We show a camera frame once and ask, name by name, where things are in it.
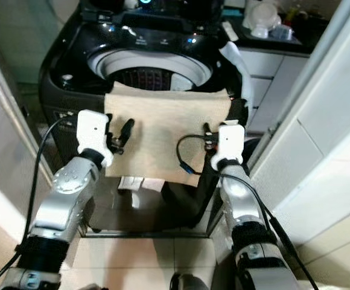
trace black cable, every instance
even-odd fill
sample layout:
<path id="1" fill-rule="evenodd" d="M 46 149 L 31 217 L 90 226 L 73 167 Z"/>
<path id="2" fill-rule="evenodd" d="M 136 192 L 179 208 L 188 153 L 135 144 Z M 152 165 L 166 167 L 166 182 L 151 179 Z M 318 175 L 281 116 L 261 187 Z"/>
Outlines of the black cable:
<path id="1" fill-rule="evenodd" d="M 33 213 L 33 206 L 34 206 L 34 198 L 36 195 L 36 189 L 37 189 L 37 179 L 38 179 L 38 169 L 39 169 L 39 163 L 41 160 L 41 156 L 42 156 L 42 151 L 45 147 L 46 141 L 50 135 L 50 133 L 52 132 L 52 130 L 61 122 L 63 121 L 69 121 L 69 120 L 75 120 L 76 117 L 65 117 L 65 118 L 61 118 L 58 119 L 56 122 L 54 122 L 49 129 L 47 130 L 47 132 L 45 133 L 45 135 L 42 138 L 42 141 L 40 143 L 40 146 L 38 148 L 38 152 L 37 152 L 37 156 L 36 156 L 36 161 L 34 164 L 34 172 L 33 172 L 33 182 L 31 185 L 31 190 L 30 190 L 30 197 L 29 197 L 29 204 L 28 204 L 28 213 L 27 213 L 27 217 L 26 217 L 26 224 L 25 224 L 25 229 L 24 229 L 24 235 L 22 236 L 22 241 L 21 244 L 18 246 L 19 248 L 21 248 L 21 246 L 25 243 L 25 241 L 27 240 L 27 236 L 28 236 L 28 232 L 29 232 L 29 228 L 30 228 L 30 222 L 31 222 L 31 215 Z M 20 252 L 16 252 L 14 254 L 14 256 L 6 263 L 6 265 L 4 265 L 2 267 L 2 269 L 0 270 L 0 278 L 1 276 L 12 266 L 12 264 L 15 263 L 15 261 L 17 261 L 17 259 L 19 258 L 19 256 L 21 255 Z"/>
<path id="2" fill-rule="evenodd" d="M 183 168 L 189 174 L 201 175 L 202 174 L 201 172 L 196 172 L 190 165 L 188 165 L 186 162 L 184 162 L 184 160 L 182 159 L 182 157 L 180 155 L 179 146 L 180 146 L 180 144 L 181 144 L 181 142 L 183 140 L 188 139 L 188 138 L 196 138 L 196 139 L 207 140 L 209 137 L 208 136 L 203 136 L 203 135 L 189 134 L 189 135 L 185 135 L 181 139 L 179 139 L 179 141 L 176 144 L 176 156 L 177 156 L 177 159 L 180 162 L 179 165 L 181 166 L 181 168 Z"/>
<path id="3" fill-rule="evenodd" d="M 302 263 L 301 259 L 297 256 L 294 256 L 296 259 L 298 265 L 301 267 L 301 270 L 304 272 L 305 276 L 308 278 L 310 284 L 312 285 L 314 290 L 319 290 L 319 288 L 316 285 L 316 282 L 313 280 L 311 274 L 309 273 L 307 267 L 305 267 L 304 263 Z"/>
<path id="4" fill-rule="evenodd" d="M 15 261 L 17 261 L 18 257 L 20 256 L 19 253 L 15 253 L 15 255 L 6 263 L 5 266 L 0 270 L 0 278 L 1 276 L 14 264 Z"/>

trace white paper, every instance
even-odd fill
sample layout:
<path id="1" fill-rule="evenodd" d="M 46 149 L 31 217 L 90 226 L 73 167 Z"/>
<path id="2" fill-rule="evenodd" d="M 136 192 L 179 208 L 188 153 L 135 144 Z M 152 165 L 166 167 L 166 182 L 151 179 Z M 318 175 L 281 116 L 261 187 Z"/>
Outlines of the white paper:
<path id="1" fill-rule="evenodd" d="M 222 22 L 222 27 L 227 33 L 227 36 L 229 36 L 230 41 L 237 41 L 238 35 L 235 33 L 233 26 L 231 26 L 231 23 L 229 21 Z"/>
<path id="2" fill-rule="evenodd" d="M 164 182 L 165 182 L 164 179 L 144 178 L 141 187 L 143 187 L 144 189 L 150 189 L 156 192 L 161 192 Z"/>
<path id="3" fill-rule="evenodd" d="M 118 189 L 129 189 L 137 191 L 143 182 L 143 177 L 122 176 Z"/>
<path id="4" fill-rule="evenodd" d="M 221 54 L 230 61 L 233 65 L 237 67 L 237 70 L 242 75 L 242 96 L 246 100 L 246 107 L 249 111 L 249 118 L 247 119 L 247 124 L 252 119 L 252 110 L 254 102 L 254 88 L 252 83 L 252 77 L 250 76 L 249 70 L 243 60 L 238 47 L 231 41 L 229 41 L 223 48 L 219 50 Z"/>

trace floor tile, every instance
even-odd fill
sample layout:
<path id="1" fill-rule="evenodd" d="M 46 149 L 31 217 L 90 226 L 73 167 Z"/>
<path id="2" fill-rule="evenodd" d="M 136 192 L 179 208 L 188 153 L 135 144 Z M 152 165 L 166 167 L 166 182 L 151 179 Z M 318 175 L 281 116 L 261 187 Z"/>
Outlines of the floor tile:
<path id="1" fill-rule="evenodd" d="M 211 239 L 175 239 L 175 267 L 213 267 L 216 264 Z"/>
<path id="2" fill-rule="evenodd" d="M 60 290 L 78 290 L 95 283 L 110 290 L 167 290 L 173 269 L 72 269 L 62 272 Z"/>
<path id="3" fill-rule="evenodd" d="M 214 276 L 215 267 L 198 267 L 198 268 L 176 268 L 175 272 L 179 274 L 192 274 L 202 280 L 208 288 L 211 287 L 212 277 Z"/>
<path id="4" fill-rule="evenodd" d="M 173 239 L 81 239 L 74 268 L 173 268 Z"/>

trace washing machine drum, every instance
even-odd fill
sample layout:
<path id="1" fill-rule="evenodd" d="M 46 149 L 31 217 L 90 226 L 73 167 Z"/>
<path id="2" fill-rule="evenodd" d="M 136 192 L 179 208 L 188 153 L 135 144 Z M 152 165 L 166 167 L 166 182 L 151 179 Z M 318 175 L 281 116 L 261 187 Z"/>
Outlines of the washing machine drum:
<path id="1" fill-rule="evenodd" d="M 115 50 L 89 59 L 91 70 L 110 82 L 150 91 L 190 91 L 202 86 L 212 70 L 188 56 L 138 50 Z"/>

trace black washing machine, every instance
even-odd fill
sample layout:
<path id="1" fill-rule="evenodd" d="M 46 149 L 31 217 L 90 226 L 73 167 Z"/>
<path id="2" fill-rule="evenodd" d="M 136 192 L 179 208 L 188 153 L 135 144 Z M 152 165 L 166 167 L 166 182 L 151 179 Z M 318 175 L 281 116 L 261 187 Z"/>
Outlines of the black washing machine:
<path id="1" fill-rule="evenodd" d="M 39 96 L 48 123 L 82 109 L 104 112 L 104 95 L 112 93 L 117 81 L 155 91 L 226 88 L 232 99 L 228 118 L 246 124 L 241 76 L 218 51 L 227 42 L 219 22 L 222 2 L 81 0 L 40 70 Z M 77 154 L 75 128 L 59 126 L 53 136 L 65 164 Z M 117 201 L 109 208 L 103 206 L 104 212 L 107 208 L 112 214 L 96 216 L 95 210 L 89 225 L 129 233 L 192 227 L 202 217 L 218 181 L 211 174 L 210 154 L 197 188 L 166 182 L 160 194 L 121 194 L 119 179 L 102 177 L 97 194 L 111 191 Z M 154 200 L 146 207 L 147 202 L 140 202 L 141 208 L 136 208 L 132 207 L 134 196 L 140 200 L 154 196 Z"/>

